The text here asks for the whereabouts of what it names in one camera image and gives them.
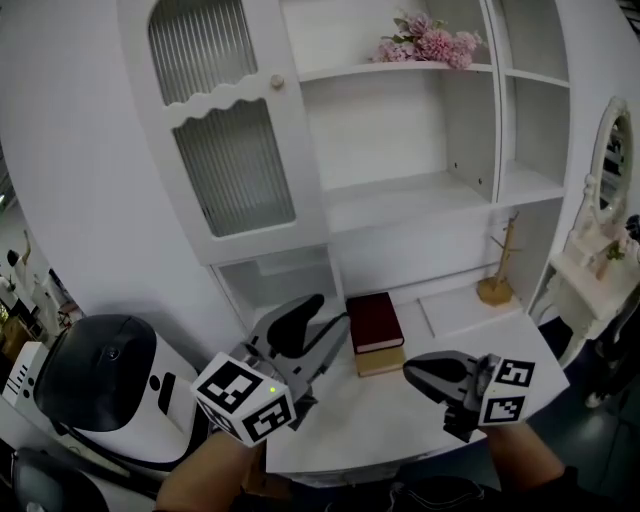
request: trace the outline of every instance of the book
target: book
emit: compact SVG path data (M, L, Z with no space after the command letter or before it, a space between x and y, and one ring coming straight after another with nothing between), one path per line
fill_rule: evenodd
M376 350L368 354L356 354L358 376L371 377L402 369L406 358L402 347Z
M376 293L347 300L351 319L351 340L356 354L400 347L402 329L388 293Z

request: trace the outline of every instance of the dark floor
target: dark floor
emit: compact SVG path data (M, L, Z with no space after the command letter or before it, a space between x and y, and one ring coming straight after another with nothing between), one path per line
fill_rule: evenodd
M554 353L562 353L571 332L564 325L542 331ZM571 386L528 423L565 464L578 469L582 488L611 497L624 510L638 510L640 379L599 409L587 409L584 399L604 371L604 362L595 354L593 343L589 343L567 370ZM484 441L407 465L398 478L412 481L438 475L463 477L500 488ZM331 490L307 491L309 495L303 501L315 505L332 497Z

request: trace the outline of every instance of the wooden base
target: wooden base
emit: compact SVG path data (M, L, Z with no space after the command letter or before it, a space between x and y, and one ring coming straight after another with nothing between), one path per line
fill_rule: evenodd
M482 302L493 307L507 304L513 297L513 290L509 283L506 280L498 283L496 277L480 281L477 292Z

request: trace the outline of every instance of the cabinet knob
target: cabinet knob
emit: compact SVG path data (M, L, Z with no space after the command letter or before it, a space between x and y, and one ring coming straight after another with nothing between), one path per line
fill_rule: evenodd
M271 87L279 91L284 86L284 77L282 75L273 75L271 77Z

